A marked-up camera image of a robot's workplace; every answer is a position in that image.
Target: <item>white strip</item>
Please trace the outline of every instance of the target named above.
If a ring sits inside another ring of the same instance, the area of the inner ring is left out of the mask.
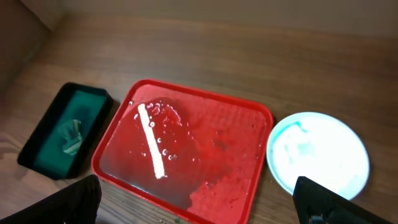
[[[152,156],[152,162],[154,164],[155,176],[160,179],[165,176],[162,155],[157,147],[154,132],[149,126],[148,112],[145,109],[145,104],[141,103],[138,106],[138,113],[141,119],[142,128],[144,129],[145,135],[147,137],[147,142]]]

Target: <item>round plate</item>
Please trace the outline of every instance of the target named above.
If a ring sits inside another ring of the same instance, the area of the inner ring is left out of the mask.
[[[351,200],[369,177],[369,157],[360,138],[343,122],[321,113],[297,113],[280,121],[268,138],[267,162],[290,194],[297,178],[306,176]]]

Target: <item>red tray rim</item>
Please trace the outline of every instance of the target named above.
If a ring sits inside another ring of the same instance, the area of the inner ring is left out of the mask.
[[[126,110],[130,99],[132,96],[134,96],[135,92],[138,90],[143,85],[155,85],[163,88],[168,88],[171,90],[175,91],[180,91],[182,93],[187,93],[191,95],[196,95],[204,98],[209,98],[212,100],[217,100],[217,101],[222,101],[225,103],[230,103],[233,105],[239,105],[243,106],[252,110],[260,111],[264,117],[266,118],[267,121],[267,126],[264,130],[264,136],[262,139],[262,145],[259,150],[259,160],[257,160],[256,167],[254,169],[254,174],[252,176],[252,182],[249,186],[248,190],[248,196],[246,197],[246,201],[244,203],[243,209],[242,209],[242,214],[239,220],[236,222],[236,224],[243,224],[246,223],[249,219],[252,203],[254,200],[254,196],[256,194],[256,189],[257,185],[259,182],[261,170],[264,165],[264,160],[266,157],[266,142],[268,140],[269,134],[271,133],[271,129],[274,125],[274,119],[272,116],[271,111],[265,107],[264,105],[254,102],[254,101],[249,101],[249,100],[244,100],[241,98],[233,97],[233,96],[226,96],[218,93],[213,93],[210,91],[205,91],[205,90],[199,90],[196,88],[190,88],[190,87],[185,87],[182,85],[176,85],[172,83],[167,83],[163,81],[158,81],[158,80],[153,80],[153,79],[143,79],[135,82],[133,86],[130,88],[128,91],[125,99],[123,102],[120,104],[116,114],[113,116],[112,121],[110,122],[108,128],[106,129],[103,137],[101,138],[101,141],[97,145],[97,148],[95,149],[95,152],[93,154],[93,157],[91,159],[91,169],[94,174],[96,174],[99,178],[103,179],[106,182],[109,182],[110,184],[113,184],[116,187],[119,187],[121,189],[126,190],[127,192],[132,193],[133,195],[150,202],[151,204],[163,208],[164,210],[173,213],[174,215],[183,218],[189,222],[192,223],[201,223],[201,224],[214,224],[202,217],[199,217],[198,215],[195,215],[191,212],[188,212],[187,210],[182,210],[181,208],[178,208],[174,205],[171,205],[141,189],[138,189],[137,187],[134,187],[132,185],[129,185],[125,183],[122,180],[119,180],[105,172],[103,172],[100,168],[100,159],[102,156],[102,153],[106,147],[107,142],[109,141],[110,137],[112,136],[114,130],[116,129],[116,126],[118,124],[118,121],[121,119],[121,116],[124,114],[124,111]]]

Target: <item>red surface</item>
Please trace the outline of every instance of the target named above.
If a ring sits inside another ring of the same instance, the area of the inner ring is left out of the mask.
[[[141,104],[162,158],[161,178],[155,176]],[[109,125],[92,168],[188,221],[246,223],[272,122],[258,103],[142,80]]]

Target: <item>wooden table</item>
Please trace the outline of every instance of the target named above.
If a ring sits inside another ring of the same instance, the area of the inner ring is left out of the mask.
[[[2,97],[0,218],[74,182],[52,181],[16,163],[65,82],[105,88],[121,101],[142,78],[258,101],[277,120],[300,111],[342,120],[371,161],[369,182],[353,202],[398,223],[397,39],[96,16],[66,19]],[[102,188],[99,223],[174,222],[123,190]],[[291,195],[266,167],[249,222],[298,223]]]

